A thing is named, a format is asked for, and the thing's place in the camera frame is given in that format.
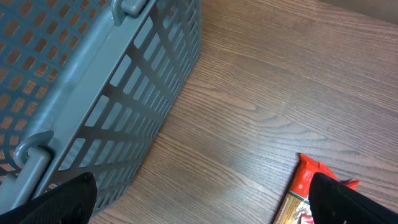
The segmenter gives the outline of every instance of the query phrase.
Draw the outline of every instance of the wood grain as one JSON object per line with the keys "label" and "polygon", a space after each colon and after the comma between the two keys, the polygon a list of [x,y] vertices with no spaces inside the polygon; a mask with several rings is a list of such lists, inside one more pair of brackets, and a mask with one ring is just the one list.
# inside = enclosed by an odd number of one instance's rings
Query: wood grain
{"label": "wood grain", "polygon": [[200,59],[92,223],[270,223],[299,161],[398,212],[398,26],[315,0],[203,0]]}

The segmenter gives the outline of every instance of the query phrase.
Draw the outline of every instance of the wooden floor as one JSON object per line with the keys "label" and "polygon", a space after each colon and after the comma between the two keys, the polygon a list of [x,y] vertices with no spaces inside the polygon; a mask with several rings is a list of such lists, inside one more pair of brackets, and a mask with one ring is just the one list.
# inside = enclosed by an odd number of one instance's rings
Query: wooden floor
{"label": "wooden floor", "polygon": [[316,0],[203,0],[201,56],[92,223],[270,223],[299,161],[398,212],[398,26]]}

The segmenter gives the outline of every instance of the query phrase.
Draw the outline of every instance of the gray plastic basket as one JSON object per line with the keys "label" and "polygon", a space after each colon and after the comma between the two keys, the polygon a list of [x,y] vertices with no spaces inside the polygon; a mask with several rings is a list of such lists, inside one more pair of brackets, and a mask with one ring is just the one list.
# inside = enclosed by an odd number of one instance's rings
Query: gray plastic basket
{"label": "gray plastic basket", "polygon": [[[94,215],[122,196],[197,61],[200,26],[200,0],[0,1],[0,198],[27,195],[8,209],[83,172]],[[51,160],[30,174],[37,146]]]}

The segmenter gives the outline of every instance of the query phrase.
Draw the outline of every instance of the basket handle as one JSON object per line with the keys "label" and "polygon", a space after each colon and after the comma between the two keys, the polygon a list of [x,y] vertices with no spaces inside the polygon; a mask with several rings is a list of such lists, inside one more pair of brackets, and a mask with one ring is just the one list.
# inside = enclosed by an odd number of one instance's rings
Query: basket handle
{"label": "basket handle", "polygon": [[120,26],[126,13],[132,17],[138,17],[148,0],[112,0],[111,11],[114,25]]}

